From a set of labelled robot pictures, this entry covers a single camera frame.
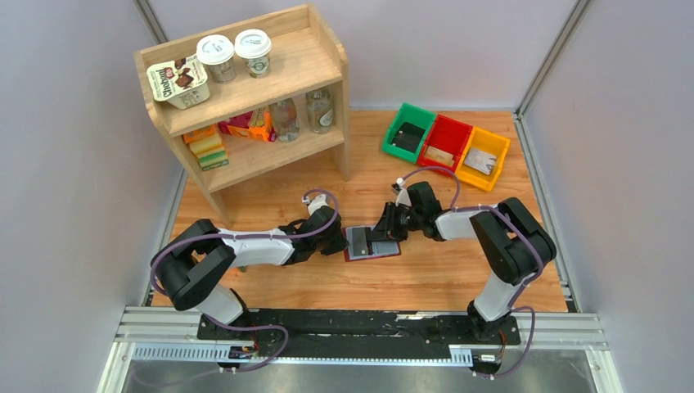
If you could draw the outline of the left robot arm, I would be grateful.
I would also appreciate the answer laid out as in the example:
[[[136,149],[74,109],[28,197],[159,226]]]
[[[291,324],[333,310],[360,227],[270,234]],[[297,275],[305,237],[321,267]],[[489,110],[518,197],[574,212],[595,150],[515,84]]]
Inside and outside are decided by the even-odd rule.
[[[315,252],[333,255],[348,245],[340,215],[329,206],[265,232],[229,231],[199,219],[152,258],[151,277],[175,309],[196,309],[216,323],[230,324],[246,307],[221,283],[229,269],[298,264]]]

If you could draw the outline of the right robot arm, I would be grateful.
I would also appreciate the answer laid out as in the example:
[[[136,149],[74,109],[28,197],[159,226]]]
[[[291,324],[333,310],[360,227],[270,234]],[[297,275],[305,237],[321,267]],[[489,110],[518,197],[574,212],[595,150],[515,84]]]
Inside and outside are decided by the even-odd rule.
[[[516,197],[494,206],[444,209],[428,182],[408,187],[397,182],[393,189],[396,200],[385,204],[367,240],[403,242],[416,231],[437,242],[476,239],[491,268],[482,292],[467,307],[478,333],[503,323],[524,289],[557,256],[555,242]]]

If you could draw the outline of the black silver credit card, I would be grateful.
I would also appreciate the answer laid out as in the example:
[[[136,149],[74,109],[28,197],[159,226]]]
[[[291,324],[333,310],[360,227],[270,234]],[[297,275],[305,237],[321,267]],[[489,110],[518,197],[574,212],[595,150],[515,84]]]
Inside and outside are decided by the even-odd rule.
[[[350,259],[365,258],[372,255],[371,242],[368,240],[371,233],[369,226],[350,227],[345,232],[349,234],[348,256]]]

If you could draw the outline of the red leather card holder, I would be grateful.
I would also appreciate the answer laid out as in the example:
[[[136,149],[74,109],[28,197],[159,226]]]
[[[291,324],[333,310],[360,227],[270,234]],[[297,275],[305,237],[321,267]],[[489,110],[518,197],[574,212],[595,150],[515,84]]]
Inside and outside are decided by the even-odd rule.
[[[347,234],[346,231],[347,228],[344,228],[343,231],[345,233],[345,236],[347,240],[349,240],[349,234]],[[401,249],[400,245],[398,242],[393,242],[393,241],[387,241],[387,242],[371,242],[372,246],[372,255],[367,256],[365,258],[357,258],[357,259],[350,259],[348,256],[348,248],[344,250],[344,256],[345,256],[345,261],[351,262],[351,261],[358,261],[358,260],[373,260],[373,259],[380,259],[380,258],[387,258],[387,257],[392,257],[392,256],[397,256],[401,254]]]

